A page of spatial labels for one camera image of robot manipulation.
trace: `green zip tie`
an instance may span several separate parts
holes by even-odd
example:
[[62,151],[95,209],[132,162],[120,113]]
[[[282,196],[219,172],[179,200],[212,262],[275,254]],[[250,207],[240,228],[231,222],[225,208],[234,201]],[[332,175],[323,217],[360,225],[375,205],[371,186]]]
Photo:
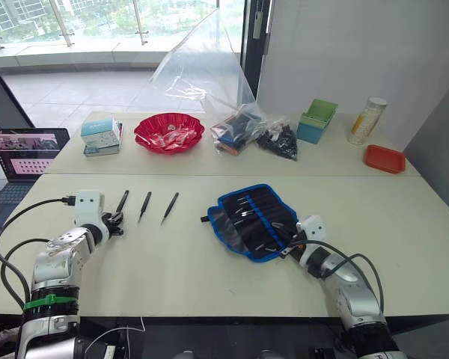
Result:
[[35,307],[41,307],[42,305],[64,304],[71,301],[78,301],[75,297],[57,297],[55,294],[48,294],[45,298],[37,299],[36,301],[30,301],[25,303],[23,310],[28,310]]

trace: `small box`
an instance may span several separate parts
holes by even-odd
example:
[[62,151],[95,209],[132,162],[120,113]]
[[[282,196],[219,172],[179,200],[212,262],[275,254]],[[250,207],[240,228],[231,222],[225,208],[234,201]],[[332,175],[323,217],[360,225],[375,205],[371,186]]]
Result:
[[120,130],[120,143],[115,146],[96,148],[85,146],[83,150],[83,154],[87,157],[97,157],[97,156],[105,156],[105,155],[115,155],[120,152],[121,149],[121,141],[123,139],[123,124],[121,122],[117,122],[118,128]]
[[85,145],[97,149],[120,144],[120,129],[117,121],[106,118],[83,123],[82,140]]
[[336,103],[315,99],[308,112],[301,115],[297,132],[298,139],[317,144],[335,115],[336,109]]

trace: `tool roll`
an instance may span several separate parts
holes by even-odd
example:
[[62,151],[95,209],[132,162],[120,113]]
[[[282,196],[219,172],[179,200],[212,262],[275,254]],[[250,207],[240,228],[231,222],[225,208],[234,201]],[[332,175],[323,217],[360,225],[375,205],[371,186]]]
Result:
[[208,209],[216,236],[231,251],[254,262],[276,258],[286,248],[272,227],[279,222],[294,228],[298,217],[269,185],[253,185],[218,198],[218,206]]

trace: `cable connector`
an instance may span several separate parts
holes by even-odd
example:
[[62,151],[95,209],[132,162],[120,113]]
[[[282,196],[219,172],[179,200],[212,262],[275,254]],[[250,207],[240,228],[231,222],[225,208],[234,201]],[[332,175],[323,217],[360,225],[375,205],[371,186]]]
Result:
[[61,201],[67,206],[75,206],[76,196],[66,196],[61,198]]

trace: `glass window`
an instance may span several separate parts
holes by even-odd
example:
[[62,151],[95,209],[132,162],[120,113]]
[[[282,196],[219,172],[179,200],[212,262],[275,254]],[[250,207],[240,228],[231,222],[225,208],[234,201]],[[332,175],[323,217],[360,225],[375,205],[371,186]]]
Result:
[[245,0],[220,0],[219,12],[235,52],[241,52]]
[[138,0],[138,6],[148,46],[168,51],[216,9],[216,0]]
[[0,43],[63,43],[47,0],[0,0]]
[[74,43],[128,39],[139,45],[132,0],[63,0],[61,14]]

